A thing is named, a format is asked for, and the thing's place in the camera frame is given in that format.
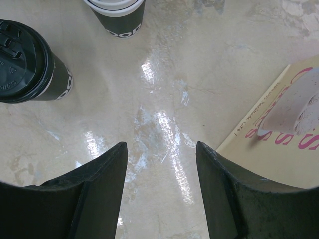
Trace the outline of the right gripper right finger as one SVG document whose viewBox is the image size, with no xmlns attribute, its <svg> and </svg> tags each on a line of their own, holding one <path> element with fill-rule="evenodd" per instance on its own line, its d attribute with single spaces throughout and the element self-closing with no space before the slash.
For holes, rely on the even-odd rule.
<svg viewBox="0 0 319 239">
<path fill-rule="evenodd" d="M 316 239 L 319 190 L 263 178 L 203 142 L 196 165 L 211 239 Z"/>
</svg>

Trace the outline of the pink beige paper bag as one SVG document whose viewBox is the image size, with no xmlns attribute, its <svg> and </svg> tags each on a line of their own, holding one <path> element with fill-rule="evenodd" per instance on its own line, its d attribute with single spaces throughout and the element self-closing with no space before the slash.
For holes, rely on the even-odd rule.
<svg viewBox="0 0 319 239">
<path fill-rule="evenodd" d="M 319 58 L 288 65 L 217 152 L 272 181 L 319 185 Z"/>
</svg>

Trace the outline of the black coffee cup lid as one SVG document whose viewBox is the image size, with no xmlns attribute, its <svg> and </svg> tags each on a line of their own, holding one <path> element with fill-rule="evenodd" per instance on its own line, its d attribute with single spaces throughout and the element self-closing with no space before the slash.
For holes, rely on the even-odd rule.
<svg viewBox="0 0 319 239">
<path fill-rule="evenodd" d="M 39 96 L 53 75 L 52 51 L 33 28 L 0 21 L 0 101 L 22 103 Z"/>
</svg>

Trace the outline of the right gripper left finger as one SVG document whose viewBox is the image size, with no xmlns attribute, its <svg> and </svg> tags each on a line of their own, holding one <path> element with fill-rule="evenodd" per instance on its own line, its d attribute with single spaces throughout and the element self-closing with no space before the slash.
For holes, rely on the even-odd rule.
<svg viewBox="0 0 319 239">
<path fill-rule="evenodd" d="M 113 239 L 127 163 L 127 144 L 120 142 L 39 186 L 1 182 L 1 238 Z"/>
</svg>

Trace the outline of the dark paper coffee cup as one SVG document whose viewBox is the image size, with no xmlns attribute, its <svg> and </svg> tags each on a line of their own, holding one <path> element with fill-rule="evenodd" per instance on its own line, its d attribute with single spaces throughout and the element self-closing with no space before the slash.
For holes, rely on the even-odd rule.
<svg viewBox="0 0 319 239">
<path fill-rule="evenodd" d="M 58 100 L 65 97 L 73 86 L 73 77 L 66 65 L 53 53 L 53 71 L 44 81 L 36 101 Z"/>
</svg>

